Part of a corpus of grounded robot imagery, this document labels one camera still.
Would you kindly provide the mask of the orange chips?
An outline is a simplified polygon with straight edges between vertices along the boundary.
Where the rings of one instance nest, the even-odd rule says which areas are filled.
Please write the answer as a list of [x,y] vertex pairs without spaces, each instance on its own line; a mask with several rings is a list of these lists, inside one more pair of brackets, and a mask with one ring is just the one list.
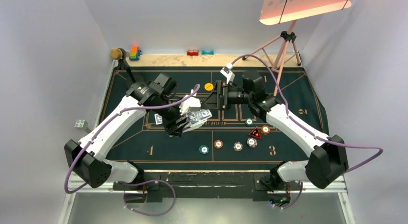
[[261,127],[261,132],[262,132],[264,135],[269,134],[269,133],[270,133],[270,127],[269,127],[268,125],[262,126],[262,127]]

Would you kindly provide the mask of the green blue chip stack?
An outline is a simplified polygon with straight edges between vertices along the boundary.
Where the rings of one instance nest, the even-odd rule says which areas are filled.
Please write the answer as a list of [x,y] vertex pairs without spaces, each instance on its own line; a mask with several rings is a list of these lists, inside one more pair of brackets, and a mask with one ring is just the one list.
[[206,145],[201,145],[200,147],[199,147],[199,152],[201,153],[201,154],[208,154],[209,153],[209,147],[208,146],[206,146]]

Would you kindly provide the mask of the dealt card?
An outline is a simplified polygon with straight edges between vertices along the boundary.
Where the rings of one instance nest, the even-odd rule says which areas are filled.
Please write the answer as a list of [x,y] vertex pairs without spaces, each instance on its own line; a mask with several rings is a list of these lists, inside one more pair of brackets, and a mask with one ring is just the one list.
[[155,115],[154,115],[154,119],[155,119],[156,125],[163,124],[163,118],[162,118],[162,116],[160,116],[159,114],[155,114]]

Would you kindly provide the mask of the blue playing card deck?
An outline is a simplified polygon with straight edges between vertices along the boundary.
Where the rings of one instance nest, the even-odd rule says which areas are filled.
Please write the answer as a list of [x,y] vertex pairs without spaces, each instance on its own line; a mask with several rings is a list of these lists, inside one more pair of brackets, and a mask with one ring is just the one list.
[[201,109],[199,111],[192,111],[187,113],[188,124],[184,127],[183,132],[189,132],[201,127],[212,117],[209,109]]

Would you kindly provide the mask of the peach blue chips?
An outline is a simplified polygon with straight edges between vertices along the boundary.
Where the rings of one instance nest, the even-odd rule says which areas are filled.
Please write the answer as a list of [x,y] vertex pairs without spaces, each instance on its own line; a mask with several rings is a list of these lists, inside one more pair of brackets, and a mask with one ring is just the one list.
[[247,139],[247,145],[250,148],[255,148],[255,147],[257,147],[257,140],[255,138],[250,137],[250,138]]

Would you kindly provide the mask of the green blue chips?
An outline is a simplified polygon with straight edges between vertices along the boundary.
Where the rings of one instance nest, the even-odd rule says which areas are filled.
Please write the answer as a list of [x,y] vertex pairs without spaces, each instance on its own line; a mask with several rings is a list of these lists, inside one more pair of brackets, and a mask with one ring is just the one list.
[[254,124],[254,121],[253,121],[251,118],[247,118],[247,119],[245,120],[245,124],[246,124],[247,126],[252,126],[252,125]]

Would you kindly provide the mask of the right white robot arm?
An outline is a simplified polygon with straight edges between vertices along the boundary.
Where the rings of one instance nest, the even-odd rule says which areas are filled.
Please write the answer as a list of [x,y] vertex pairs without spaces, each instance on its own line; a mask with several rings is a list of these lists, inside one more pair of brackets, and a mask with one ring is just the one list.
[[242,75],[242,86],[218,80],[211,94],[202,102],[204,109],[228,110],[231,105],[248,105],[251,113],[276,127],[295,142],[308,156],[304,161],[284,161],[270,170],[264,186],[274,191],[291,181],[308,181],[326,188],[349,169],[344,140],[317,131],[293,114],[276,96],[266,93],[265,80],[255,70]]

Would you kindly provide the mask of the orange red chip stack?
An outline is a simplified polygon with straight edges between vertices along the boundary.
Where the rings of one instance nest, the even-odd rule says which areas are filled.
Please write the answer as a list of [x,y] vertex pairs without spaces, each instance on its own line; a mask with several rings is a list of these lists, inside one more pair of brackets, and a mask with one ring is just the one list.
[[223,142],[221,140],[214,141],[214,148],[220,149],[223,147]]

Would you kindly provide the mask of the peach blue chip stack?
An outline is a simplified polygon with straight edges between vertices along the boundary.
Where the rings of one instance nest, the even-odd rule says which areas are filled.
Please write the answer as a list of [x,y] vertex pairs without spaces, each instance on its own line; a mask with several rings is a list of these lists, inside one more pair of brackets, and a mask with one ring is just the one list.
[[242,145],[242,143],[240,143],[240,142],[234,143],[233,149],[234,149],[235,151],[242,151],[242,150],[243,150],[243,145]]

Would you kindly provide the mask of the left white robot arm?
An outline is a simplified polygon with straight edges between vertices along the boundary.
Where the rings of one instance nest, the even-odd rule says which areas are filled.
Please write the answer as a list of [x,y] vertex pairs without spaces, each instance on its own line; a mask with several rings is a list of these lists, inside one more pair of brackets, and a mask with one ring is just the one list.
[[171,77],[161,73],[154,81],[136,81],[129,85],[119,105],[105,120],[78,142],[69,140],[65,144],[69,171],[92,188],[105,182],[124,182],[132,190],[141,188],[143,170],[140,167],[134,163],[108,160],[106,156],[118,139],[150,111],[162,117],[167,135],[182,136],[189,122],[180,106],[198,92],[200,85],[196,84],[189,95],[172,103],[168,95],[176,84]]

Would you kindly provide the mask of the red black all-in triangle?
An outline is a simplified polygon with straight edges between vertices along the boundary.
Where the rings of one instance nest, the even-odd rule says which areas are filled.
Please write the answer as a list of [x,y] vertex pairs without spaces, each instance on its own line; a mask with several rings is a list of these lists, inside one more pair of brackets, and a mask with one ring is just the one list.
[[249,135],[250,137],[253,137],[253,138],[256,138],[256,139],[262,139],[262,137],[261,137],[261,132],[260,132],[260,130],[259,130],[258,127],[255,127],[252,131],[250,131],[250,132],[248,133],[248,135]]

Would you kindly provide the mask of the yellow dealer button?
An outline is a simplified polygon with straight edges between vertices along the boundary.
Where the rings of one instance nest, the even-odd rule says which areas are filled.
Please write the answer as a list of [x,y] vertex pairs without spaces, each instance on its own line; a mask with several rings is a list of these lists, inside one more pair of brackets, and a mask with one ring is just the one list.
[[205,89],[206,91],[212,91],[212,90],[214,89],[214,85],[213,85],[212,83],[206,83],[206,84],[204,85],[204,89]]

